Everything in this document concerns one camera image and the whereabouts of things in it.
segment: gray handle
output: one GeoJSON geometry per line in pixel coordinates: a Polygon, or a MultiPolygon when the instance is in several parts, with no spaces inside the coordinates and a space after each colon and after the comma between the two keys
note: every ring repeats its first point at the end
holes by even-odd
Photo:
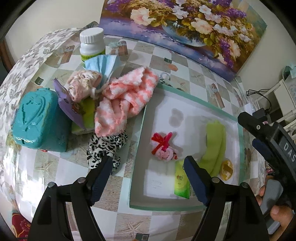
{"type": "Polygon", "coordinates": [[[276,204],[277,200],[280,198],[283,190],[284,189],[279,181],[272,179],[267,181],[260,209],[262,214],[265,216],[268,234],[273,234],[280,226],[279,222],[274,221],[271,218],[269,212],[271,208],[276,204]]]}

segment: white plastic bottle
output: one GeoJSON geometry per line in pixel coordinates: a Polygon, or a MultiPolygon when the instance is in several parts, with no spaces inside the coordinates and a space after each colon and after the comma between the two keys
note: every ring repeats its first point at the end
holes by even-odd
{"type": "Polygon", "coordinates": [[[104,30],[102,28],[88,28],[80,33],[80,55],[85,68],[85,60],[106,53],[104,30]]]}

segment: white bottle cap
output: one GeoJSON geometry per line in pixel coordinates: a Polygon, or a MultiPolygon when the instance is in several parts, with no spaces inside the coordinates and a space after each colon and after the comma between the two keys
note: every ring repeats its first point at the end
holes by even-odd
{"type": "Polygon", "coordinates": [[[104,30],[102,28],[88,28],[80,33],[80,42],[91,44],[101,41],[104,38],[104,30]]]}

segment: metal bolt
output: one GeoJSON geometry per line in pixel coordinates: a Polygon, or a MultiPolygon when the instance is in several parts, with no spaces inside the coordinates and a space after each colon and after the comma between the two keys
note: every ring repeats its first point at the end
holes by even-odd
{"type": "Polygon", "coordinates": [[[213,178],[212,178],[212,182],[213,182],[213,183],[219,183],[219,182],[220,182],[220,179],[217,178],[217,177],[213,177],[213,178]]]}
{"type": "Polygon", "coordinates": [[[247,184],[247,183],[242,183],[242,187],[243,187],[243,188],[248,188],[248,187],[249,187],[249,184],[247,184]]]}
{"type": "Polygon", "coordinates": [[[85,180],[86,180],[85,177],[80,177],[80,178],[77,179],[77,182],[78,183],[84,183],[85,180]]]}
{"type": "Polygon", "coordinates": [[[55,185],[54,182],[49,182],[49,183],[47,184],[47,186],[48,186],[49,188],[52,188],[54,185],[55,185]]]}

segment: white letter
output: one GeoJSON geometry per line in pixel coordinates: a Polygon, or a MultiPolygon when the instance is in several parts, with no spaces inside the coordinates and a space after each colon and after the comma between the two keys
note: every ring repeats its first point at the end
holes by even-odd
{"type": "Polygon", "coordinates": [[[284,150],[288,150],[288,147],[289,147],[289,145],[288,145],[288,143],[286,143],[284,146],[284,150]]]}

